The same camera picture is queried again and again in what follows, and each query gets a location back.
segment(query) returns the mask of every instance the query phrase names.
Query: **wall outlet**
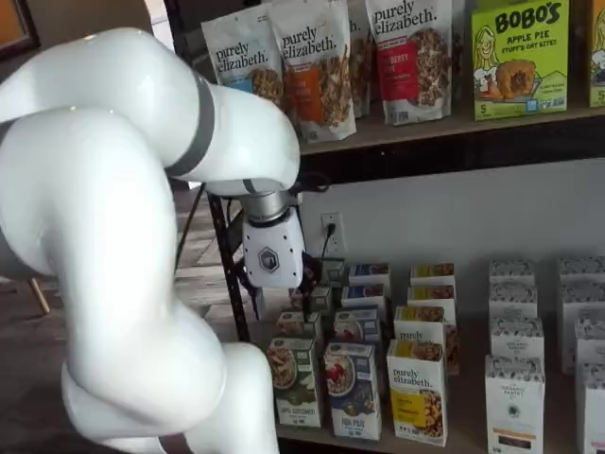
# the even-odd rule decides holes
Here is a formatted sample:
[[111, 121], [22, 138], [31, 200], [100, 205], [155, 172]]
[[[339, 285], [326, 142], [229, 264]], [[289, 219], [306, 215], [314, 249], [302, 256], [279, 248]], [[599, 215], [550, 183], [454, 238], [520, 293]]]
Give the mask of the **wall outlet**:
[[335, 224], [337, 229], [334, 234], [328, 240], [328, 244], [325, 247], [326, 257], [344, 257], [347, 253], [347, 244], [344, 239], [344, 229], [342, 224], [342, 216], [340, 213], [324, 213], [321, 215], [321, 248], [325, 238], [328, 236], [328, 224]]

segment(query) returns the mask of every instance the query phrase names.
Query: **chair leg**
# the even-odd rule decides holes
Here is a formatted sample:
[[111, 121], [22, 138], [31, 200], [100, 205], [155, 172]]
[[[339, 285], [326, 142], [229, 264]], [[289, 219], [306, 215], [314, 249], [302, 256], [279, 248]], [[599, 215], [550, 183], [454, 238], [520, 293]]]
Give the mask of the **chair leg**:
[[46, 315], [47, 313], [50, 312], [50, 307], [48, 306], [48, 302], [46, 301], [44, 294], [42, 293], [42, 291], [40, 290], [40, 287], [38, 286], [38, 281], [36, 281], [35, 278], [31, 278], [31, 279], [27, 279], [27, 283], [31, 287], [31, 291], [33, 291], [34, 295], [36, 295], [36, 299], [38, 300], [38, 303], [40, 304], [40, 307], [42, 308], [42, 312], [44, 313], [44, 315]]

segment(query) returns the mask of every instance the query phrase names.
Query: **robot logo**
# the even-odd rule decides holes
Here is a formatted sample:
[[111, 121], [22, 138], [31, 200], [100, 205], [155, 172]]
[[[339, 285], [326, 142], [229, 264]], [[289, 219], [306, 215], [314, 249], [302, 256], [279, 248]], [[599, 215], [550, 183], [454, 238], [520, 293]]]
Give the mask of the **robot logo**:
[[277, 256], [277, 253], [271, 248], [263, 248], [263, 250], [258, 254], [258, 259], [260, 261], [261, 268], [265, 271], [274, 272], [280, 268], [280, 260]]

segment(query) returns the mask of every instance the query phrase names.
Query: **wooden shelf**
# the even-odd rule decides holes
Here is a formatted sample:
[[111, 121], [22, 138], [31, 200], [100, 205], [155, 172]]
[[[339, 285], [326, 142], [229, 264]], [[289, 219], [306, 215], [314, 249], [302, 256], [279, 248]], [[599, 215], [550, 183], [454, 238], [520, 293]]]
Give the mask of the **wooden shelf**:
[[[463, 331], [461, 356], [462, 374], [450, 377], [448, 397], [448, 439], [445, 448], [425, 445], [395, 438], [390, 408], [384, 405], [383, 431], [380, 442], [337, 438], [326, 428], [294, 428], [278, 425], [278, 437], [301, 442], [335, 445], [365, 451], [383, 453], [437, 454], [464, 453], [485, 454], [487, 452], [485, 416], [484, 358], [487, 342], [477, 342], [486, 337], [481, 323], [473, 323]], [[547, 337], [548, 346], [557, 343], [556, 335]], [[547, 366], [557, 366], [554, 351], [546, 357]], [[576, 423], [574, 418], [573, 377], [547, 367], [546, 404], [544, 421], [544, 453], [568, 454], [576, 452]], [[330, 415], [325, 415], [325, 424], [330, 424]]]
[[561, 113], [544, 113], [504, 118], [500, 120], [475, 121], [473, 106], [467, 103], [466, 105], [455, 107], [452, 114], [442, 120], [393, 127], [384, 124], [382, 104], [378, 102], [372, 105], [372, 113], [370, 116], [357, 120], [357, 133], [336, 142], [302, 145], [301, 155], [313, 155], [328, 151], [343, 151], [355, 148], [369, 148], [386, 144], [424, 140], [433, 137], [503, 130], [506, 128], [517, 128], [605, 115], [605, 108], [590, 108], [587, 103], [588, 99], [585, 91], [578, 88], [570, 93], [567, 111]]

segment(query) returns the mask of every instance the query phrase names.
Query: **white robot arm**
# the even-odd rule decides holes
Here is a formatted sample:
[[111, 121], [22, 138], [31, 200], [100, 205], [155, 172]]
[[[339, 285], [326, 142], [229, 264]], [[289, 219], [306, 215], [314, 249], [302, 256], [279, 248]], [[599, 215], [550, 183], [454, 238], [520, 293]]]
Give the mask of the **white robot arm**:
[[164, 171], [243, 197], [247, 266], [263, 271], [252, 283], [296, 287], [303, 238], [283, 191], [299, 161], [273, 104], [207, 83], [138, 30], [49, 49], [0, 85], [0, 275], [59, 277], [63, 399], [84, 437], [132, 453], [167, 452], [178, 433], [196, 453], [278, 452], [264, 355], [221, 345], [174, 297]]

